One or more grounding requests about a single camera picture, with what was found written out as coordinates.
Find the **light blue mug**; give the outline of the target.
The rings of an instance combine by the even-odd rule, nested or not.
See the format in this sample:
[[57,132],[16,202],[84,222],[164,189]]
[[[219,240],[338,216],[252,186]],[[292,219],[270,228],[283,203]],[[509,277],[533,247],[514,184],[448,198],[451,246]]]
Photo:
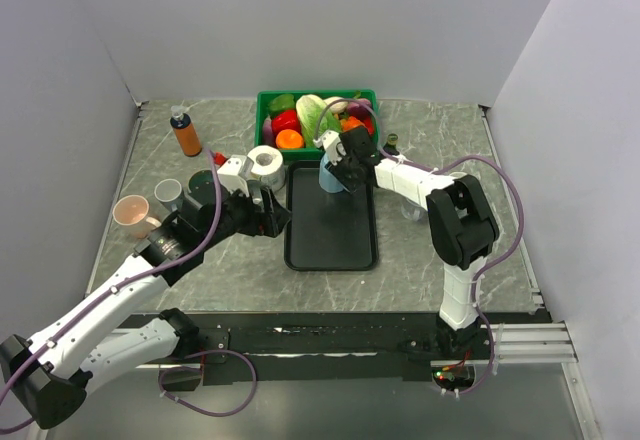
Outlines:
[[328,156],[323,155],[319,163],[319,185],[327,193],[337,194],[345,191],[341,182],[329,171],[330,164]]

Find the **small grey mug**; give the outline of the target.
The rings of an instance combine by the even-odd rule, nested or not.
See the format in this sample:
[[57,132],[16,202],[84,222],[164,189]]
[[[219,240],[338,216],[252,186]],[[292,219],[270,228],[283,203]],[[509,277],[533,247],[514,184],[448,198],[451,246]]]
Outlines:
[[176,179],[164,179],[156,184],[154,197],[167,211],[178,211],[183,203],[183,186]]

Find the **pink mug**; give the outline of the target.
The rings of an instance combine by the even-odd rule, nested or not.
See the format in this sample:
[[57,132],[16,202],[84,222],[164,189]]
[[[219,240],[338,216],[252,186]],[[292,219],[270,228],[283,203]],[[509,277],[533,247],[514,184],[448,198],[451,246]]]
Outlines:
[[161,227],[161,222],[151,214],[148,200],[141,195],[128,195],[118,200],[112,218],[128,235],[137,239]]

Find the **teal glazed mug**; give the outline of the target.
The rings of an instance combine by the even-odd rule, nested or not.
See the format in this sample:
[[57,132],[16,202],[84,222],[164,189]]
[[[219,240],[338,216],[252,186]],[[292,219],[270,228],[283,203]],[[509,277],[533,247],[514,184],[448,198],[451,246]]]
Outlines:
[[196,207],[214,206],[216,198],[213,174],[209,169],[200,170],[190,177],[185,199],[191,205]]

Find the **pale grey mug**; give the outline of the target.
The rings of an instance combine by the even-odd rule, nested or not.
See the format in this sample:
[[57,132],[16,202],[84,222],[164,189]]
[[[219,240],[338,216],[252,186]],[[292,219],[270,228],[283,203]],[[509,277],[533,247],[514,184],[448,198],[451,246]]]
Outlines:
[[427,215],[427,211],[424,208],[408,199],[402,200],[401,213],[405,219],[412,222],[419,222]]

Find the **grey-blue mug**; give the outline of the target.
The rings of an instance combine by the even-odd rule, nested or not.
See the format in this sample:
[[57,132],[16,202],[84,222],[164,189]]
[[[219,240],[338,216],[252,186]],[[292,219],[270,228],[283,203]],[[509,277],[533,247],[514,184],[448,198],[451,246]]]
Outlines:
[[446,177],[449,178],[451,181],[461,180],[467,176],[468,176],[468,173],[466,172],[453,172],[453,173],[446,174]]

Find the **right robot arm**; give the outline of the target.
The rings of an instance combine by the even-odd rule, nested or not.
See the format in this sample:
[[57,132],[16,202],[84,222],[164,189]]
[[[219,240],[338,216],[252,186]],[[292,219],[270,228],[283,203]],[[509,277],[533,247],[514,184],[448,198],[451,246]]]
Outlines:
[[477,274],[500,233],[479,180],[425,171],[374,144],[368,131],[329,130],[325,153],[291,179],[280,205],[267,185],[250,190],[263,235],[285,236],[285,262],[299,271],[366,271],[378,261],[375,188],[393,192],[427,213],[432,246],[444,264],[444,294],[436,321],[439,351],[459,358],[479,338]]

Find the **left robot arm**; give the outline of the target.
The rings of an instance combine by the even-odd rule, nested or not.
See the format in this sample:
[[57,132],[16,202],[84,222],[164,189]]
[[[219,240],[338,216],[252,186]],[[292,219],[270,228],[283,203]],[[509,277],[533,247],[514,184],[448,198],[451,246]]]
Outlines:
[[134,248],[116,272],[49,327],[1,344],[3,396],[13,394],[32,421],[49,429],[72,416],[105,383],[151,360],[191,359],[199,329],[177,308],[130,334],[110,339],[136,308],[172,287],[204,261],[207,250],[235,234],[279,236],[290,212],[273,192],[222,193],[201,205],[188,198]]

